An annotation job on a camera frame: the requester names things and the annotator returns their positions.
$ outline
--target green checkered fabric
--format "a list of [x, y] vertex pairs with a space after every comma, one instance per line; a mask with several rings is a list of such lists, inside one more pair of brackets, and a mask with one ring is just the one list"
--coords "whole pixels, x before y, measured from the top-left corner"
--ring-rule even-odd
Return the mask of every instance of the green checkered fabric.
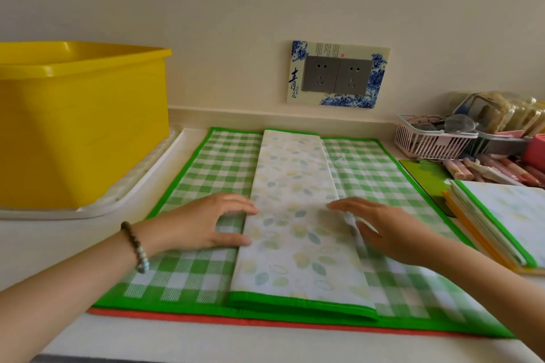
[[[215, 130], [181, 180], [171, 187], [158, 214], [212, 193], [247, 197], [252, 189], [262, 135]], [[218, 232], [241, 232], [244, 215], [223, 215]], [[112, 293], [143, 302], [222, 304], [229, 291], [237, 249], [172, 250], [150, 259], [145, 274], [133, 271]]]
[[[324, 148], [337, 193], [403, 208], [434, 232], [458, 240], [456, 229], [429, 197], [420, 194], [377, 141], [325, 139]], [[366, 245], [357, 250], [379, 316], [450, 320], [470, 326], [501, 324], [445, 277], [423, 267], [398, 263]]]
[[[216, 192], [250, 195], [261, 134], [213, 129], [171, 184], [151, 216]], [[403, 168], [374, 140], [324, 139], [324, 149], [337, 193], [360, 196], [397, 206], [449, 238], [464, 238]], [[225, 215], [216, 229], [240, 232], [243, 215]], [[449, 280], [425, 268], [384, 257], [358, 238], [378, 321], [339, 318], [308, 319], [270, 315], [225, 306], [236, 260], [236, 249], [196, 252], [167, 251], [150, 261], [145, 274], [135, 271], [116, 284], [98, 307], [263, 318], [309, 323], [371, 325], [406, 329], [453, 330], [510, 337], [484, 308]]]

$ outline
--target white leaf print cloth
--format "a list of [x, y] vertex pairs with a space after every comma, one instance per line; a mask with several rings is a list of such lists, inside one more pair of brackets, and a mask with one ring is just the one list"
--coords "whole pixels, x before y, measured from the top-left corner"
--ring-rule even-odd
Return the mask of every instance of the white leaf print cloth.
[[326, 208], [337, 198], [320, 137], [266, 130], [251, 193], [260, 213], [246, 218], [253, 243], [239, 250], [231, 293], [373, 309], [355, 229]]

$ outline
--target beaded bracelet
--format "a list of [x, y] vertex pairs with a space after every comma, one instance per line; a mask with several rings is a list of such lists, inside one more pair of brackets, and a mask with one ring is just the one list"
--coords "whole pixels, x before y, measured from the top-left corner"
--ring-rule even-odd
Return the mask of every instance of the beaded bracelet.
[[139, 273], [144, 274], [149, 270], [149, 260], [144, 252], [144, 249], [142, 248], [142, 244], [140, 244], [140, 240], [134, 234], [133, 227], [131, 226], [130, 222], [123, 221], [121, 223], [121, 229], [126, 231], [127, 235], [129, 236], [129, 240], [131, 240], [131, 244], [135, 249], [136, 256], [138, 257], [138, 265], [136, 266], [136, 270]]

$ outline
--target table surface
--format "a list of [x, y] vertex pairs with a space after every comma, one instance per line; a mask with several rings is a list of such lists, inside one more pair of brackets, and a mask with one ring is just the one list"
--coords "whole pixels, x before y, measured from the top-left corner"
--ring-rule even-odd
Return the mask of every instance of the table surface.
[[[205, 130], [183, 137], [144, 187], [123, 207], [98, 218], [62, 221], [0, 220], [0, 290], [119, 230], [153, 208]], [[392, 144], [386, 148], [402, 157]], [[545, 279], [536, 280], [545, 284]], [[82, 315], [44, 353], [153, 362], [538, 362], [518, 340], [408, 336], [328, 330], [160, 322]]]

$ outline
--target forearm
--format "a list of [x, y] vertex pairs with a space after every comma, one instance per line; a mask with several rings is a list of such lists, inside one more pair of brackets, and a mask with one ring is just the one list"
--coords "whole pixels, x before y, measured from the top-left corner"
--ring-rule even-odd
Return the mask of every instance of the forearm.
[[470, 294], [545, 359], [545, 290], [462, 243], [438, 239], [427, 268]]
[[[148, 255], [158, 250], [145, 228], [135, 231]], [[118, 232], [1, 292], [3, 361], [29, 361], [136, 264], [129, 239]]]

